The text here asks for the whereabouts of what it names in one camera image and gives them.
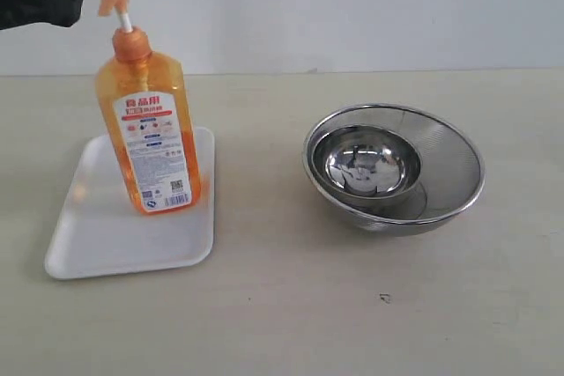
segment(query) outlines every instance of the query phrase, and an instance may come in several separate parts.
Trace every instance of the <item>white tray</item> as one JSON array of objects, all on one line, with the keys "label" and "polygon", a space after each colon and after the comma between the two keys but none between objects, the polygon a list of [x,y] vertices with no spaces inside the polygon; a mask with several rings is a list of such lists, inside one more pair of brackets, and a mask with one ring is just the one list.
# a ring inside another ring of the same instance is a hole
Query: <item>white tray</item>
[{"label": "white tray", "polygon": [[195,128],[202,197],[186,210],[143,216],[133,209],[108,136],[85,147],[45,257],[56,279],[180,268],[212,250],[215,141]]}]

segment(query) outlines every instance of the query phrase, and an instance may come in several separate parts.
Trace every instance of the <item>bottle label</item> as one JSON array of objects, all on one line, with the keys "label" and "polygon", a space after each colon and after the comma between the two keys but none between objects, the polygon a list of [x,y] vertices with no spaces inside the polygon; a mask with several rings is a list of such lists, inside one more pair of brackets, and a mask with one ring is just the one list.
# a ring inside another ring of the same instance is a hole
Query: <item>bottle label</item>
[{"label": "bottle label", "polygon": [[114,102],[123,141],[146,211],[192,201],[174,96],[136,92]]}]

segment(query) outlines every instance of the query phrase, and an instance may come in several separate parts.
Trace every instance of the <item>orange pump head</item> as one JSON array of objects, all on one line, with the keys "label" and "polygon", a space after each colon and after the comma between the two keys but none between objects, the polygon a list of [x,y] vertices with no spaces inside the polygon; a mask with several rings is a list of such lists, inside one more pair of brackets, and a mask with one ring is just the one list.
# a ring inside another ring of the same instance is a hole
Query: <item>orange pump head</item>
[{"label": "orange pump head", "polygon": [[115,58],[120,62],[135,62],[151,54],[149,39],[139,28],[132,26],[130,15],[127,11],[130,0],[101,0],[98,15],[108,16],[112,9],[117,12],[121,28],[115,30],[112,42],[114,44]]}]

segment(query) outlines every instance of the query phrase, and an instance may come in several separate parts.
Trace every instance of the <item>metal bowl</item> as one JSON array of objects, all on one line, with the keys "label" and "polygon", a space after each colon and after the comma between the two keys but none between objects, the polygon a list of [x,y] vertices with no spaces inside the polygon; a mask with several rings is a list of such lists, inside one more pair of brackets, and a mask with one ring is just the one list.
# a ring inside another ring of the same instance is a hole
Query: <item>metal bowl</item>
[{"label": "metal bowl", "polygon": [[343,203],[373,210],[401,203],[415,187],[421,159],[401,136],[371,125],[335,129],[315,145],[313,171]]},{"label": "metal bowl", "polygon": [[[315,168],[316,146],[328,134],[351,126],[385,129],[402,137],[419,153],[419,180],[401,203],[383,208],[360,207],[342,201],[327,189],[327,181]],[[467,210],[484,187],[484,161],[467,136],[439,117],[399,105],[358,105],[330,114],[309,132],[302,160],[309,179],[334,209],[368,231],[428,231]]]}]

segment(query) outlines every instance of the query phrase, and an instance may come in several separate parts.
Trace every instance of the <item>pump dispenser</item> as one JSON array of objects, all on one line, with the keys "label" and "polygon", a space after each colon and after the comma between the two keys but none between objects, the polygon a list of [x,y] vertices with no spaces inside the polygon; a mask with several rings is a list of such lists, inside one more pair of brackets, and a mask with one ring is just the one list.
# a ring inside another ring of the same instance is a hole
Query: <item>pump dispenser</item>
[{"label": "pump dispenser", "polygon": [[131,202],[143,214],[196,204],[201,182],[182,66],[152,51],[133,26],[129,0],[101,0],[99,15],[115,10],[115,57],[96,76],[100,109]]}]

